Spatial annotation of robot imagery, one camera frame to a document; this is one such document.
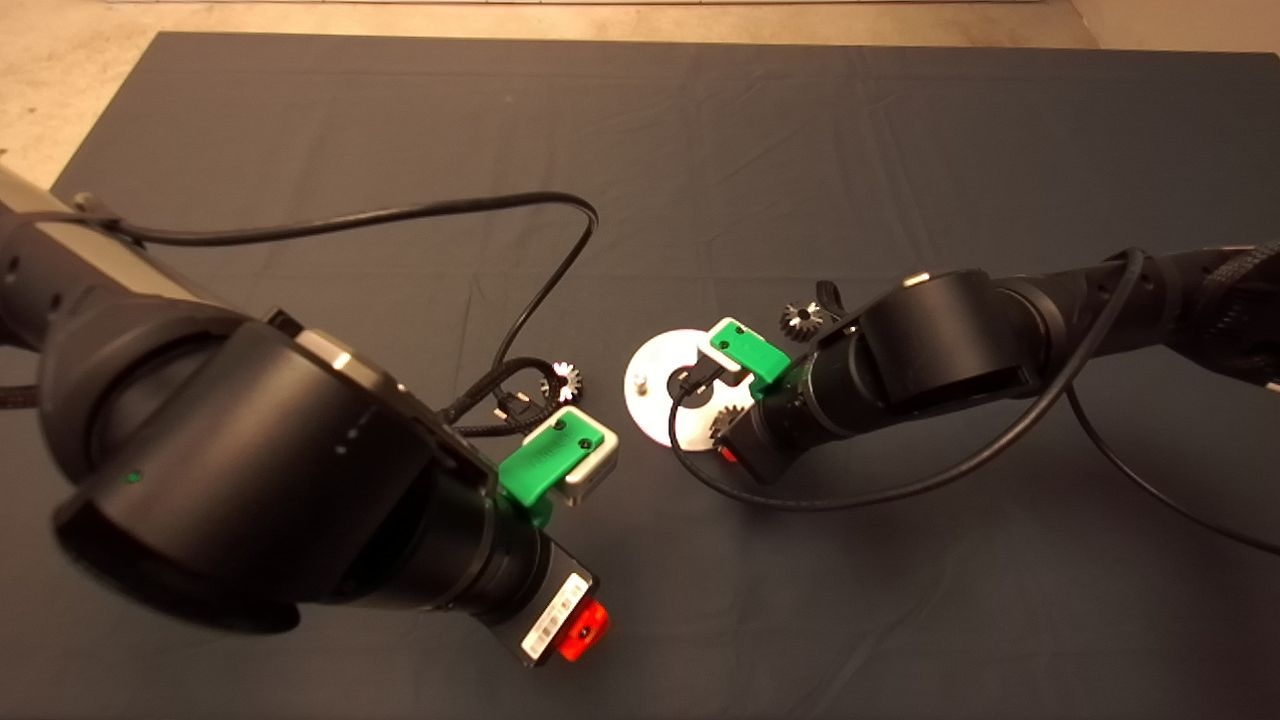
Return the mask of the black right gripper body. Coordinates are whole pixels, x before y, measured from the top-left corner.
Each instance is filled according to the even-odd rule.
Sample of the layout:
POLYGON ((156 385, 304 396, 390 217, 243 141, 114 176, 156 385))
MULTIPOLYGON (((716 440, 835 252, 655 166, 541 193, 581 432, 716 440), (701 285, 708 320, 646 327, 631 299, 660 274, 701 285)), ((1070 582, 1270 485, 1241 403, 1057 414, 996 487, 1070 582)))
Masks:
POLYGON ((730 451, 758 484, 774 484, 810 450, 823 443, 823 425, 806 395, 806 382, 783 378, 765 388, 722 433, 730 451))

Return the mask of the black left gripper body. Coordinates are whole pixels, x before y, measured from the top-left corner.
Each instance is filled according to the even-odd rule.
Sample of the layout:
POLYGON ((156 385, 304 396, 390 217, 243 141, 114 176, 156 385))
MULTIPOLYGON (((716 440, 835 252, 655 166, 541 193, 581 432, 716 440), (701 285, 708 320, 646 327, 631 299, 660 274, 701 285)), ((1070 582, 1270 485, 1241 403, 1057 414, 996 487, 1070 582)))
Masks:
POLYGON ((540 667, 562 659, 557 638, 582 601, 598 600, 598 575, 538 528, 518 550, 518 588, 484 625, 525 667, 540 667))

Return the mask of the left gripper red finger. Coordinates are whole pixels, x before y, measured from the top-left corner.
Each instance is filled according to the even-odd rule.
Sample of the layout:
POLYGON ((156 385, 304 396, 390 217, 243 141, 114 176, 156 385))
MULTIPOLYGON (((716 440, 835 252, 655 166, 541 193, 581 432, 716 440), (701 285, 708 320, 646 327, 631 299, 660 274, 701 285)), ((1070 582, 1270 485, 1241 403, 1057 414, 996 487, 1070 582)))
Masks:
POLYGON ((557 653, 577 662, 611 628, 611 615, 598 600, 584 600, 570 615, 557 638, 557 653))

